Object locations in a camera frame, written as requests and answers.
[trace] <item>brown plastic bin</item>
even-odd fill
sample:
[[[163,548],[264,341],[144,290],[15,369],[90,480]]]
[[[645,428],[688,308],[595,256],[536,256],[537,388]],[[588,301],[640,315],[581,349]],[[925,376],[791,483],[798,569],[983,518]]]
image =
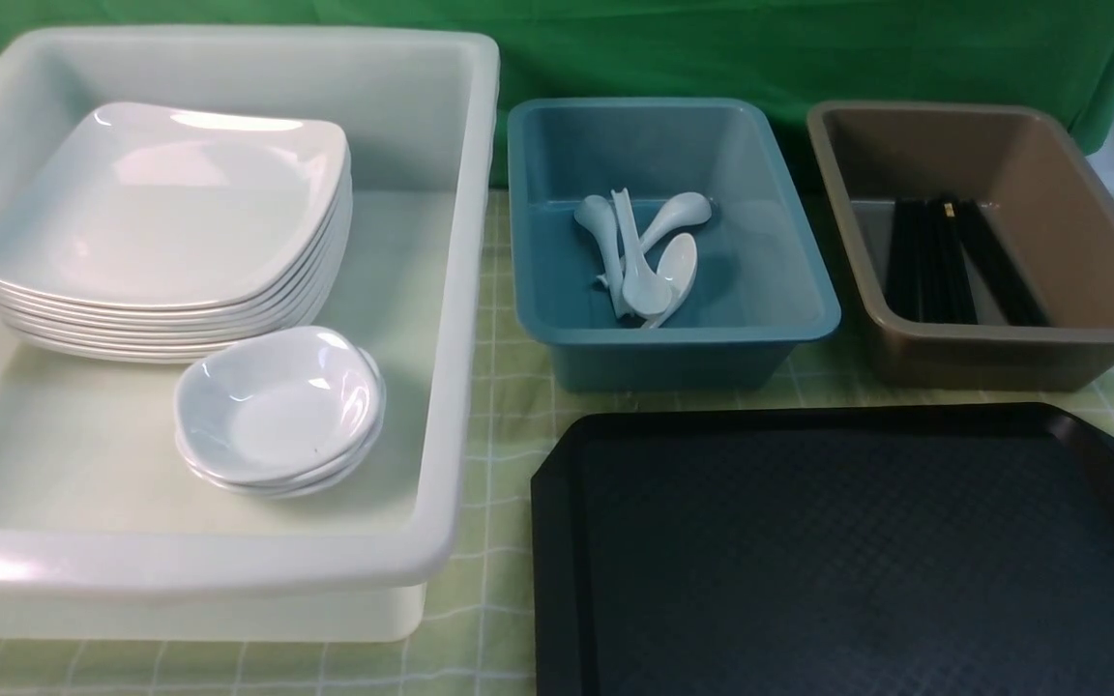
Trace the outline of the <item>brown plastic bin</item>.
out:
[[[830,101],[808,128],[880,379],[1064,392],[1114,365],[1114,200],[1054,119],[1016,106]],[[942,194],[980,204],[1052,326],[1008,326],[973,264],[978,325],[888,307],[892,202]]]

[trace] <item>stack of plates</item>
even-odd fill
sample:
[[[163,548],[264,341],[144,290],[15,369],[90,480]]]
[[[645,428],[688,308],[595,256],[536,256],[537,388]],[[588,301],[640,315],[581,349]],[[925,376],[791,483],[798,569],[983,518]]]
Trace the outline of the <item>stack of plates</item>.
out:
[[[199,479],[296,498],[346,479],[367,458],[384,427],[384,380],[335,331],[299,326],[185,370],[174,421],[174,444]]]
[[[334,124],[102,106],[1,212],[0,317],[53,351],[189,363],[313,322],[350,215]]]

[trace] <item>chopsticks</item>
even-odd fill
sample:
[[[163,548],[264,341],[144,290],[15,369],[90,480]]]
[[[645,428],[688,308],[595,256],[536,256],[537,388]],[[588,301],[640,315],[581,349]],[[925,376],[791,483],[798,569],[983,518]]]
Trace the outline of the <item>chopsticks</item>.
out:
[[[976,325],[967,256],[1009,325],[1049,325],[978,204],[949,195],[895,202],[883,285],[889,307],[910,321]]]
[[[983,212],[976,203],[956,203],[960,216],[958,232],[960,243],[969,254],[969,259],[978,268],[986,286],[990,287],[995,303],[1000,306],[1004,317],[1013,326],[1051,326],[1047,314],[1038,307],[1034,294],[1030,294],[1022,274],[1017,273],[1008,252],[995,237]]]

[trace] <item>green cloth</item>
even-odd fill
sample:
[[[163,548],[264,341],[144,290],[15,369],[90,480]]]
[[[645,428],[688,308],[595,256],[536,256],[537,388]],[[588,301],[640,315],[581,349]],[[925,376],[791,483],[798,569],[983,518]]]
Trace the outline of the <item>green cloth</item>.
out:
[[[1085,150],[1114,115],[1114,0],[0,0],[0,51],[43,26],[159,22],[489,35],[502,56],[498,186],[505,111],[537,97],[746,99],[808,189],[803,118],[823,99],[1034,106]]]

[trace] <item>black tray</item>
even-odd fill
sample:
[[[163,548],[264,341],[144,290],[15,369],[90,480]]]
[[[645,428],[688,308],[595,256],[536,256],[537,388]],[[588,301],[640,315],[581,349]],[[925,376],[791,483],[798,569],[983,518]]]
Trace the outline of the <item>black tray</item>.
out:
[[[540,695],[1114,695],[1114,440],[1043,404],[589,415]]]

